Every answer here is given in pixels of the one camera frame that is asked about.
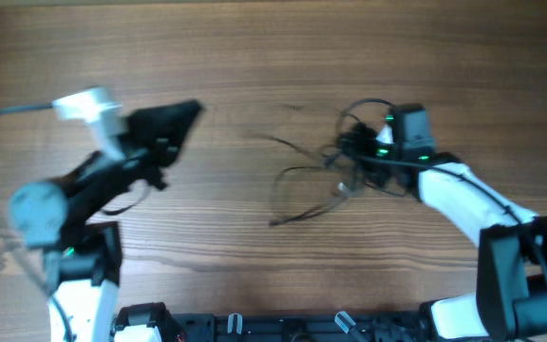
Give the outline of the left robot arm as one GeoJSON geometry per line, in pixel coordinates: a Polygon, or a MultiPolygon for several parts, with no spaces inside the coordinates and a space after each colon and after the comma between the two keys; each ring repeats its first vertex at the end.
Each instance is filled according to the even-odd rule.
{"type": "Polygon", "coordinates": [[[9,199],[9,221],[42,253],[54,341],[182,341],[186,332],[161,302],[116,308],[123,248],[117,211],[107,204],[137,181],[162,191],[202,111],[197,100],[119,116],[96,125],[118,144],[100,148],[69,173],[25,184],[9,199]]]}

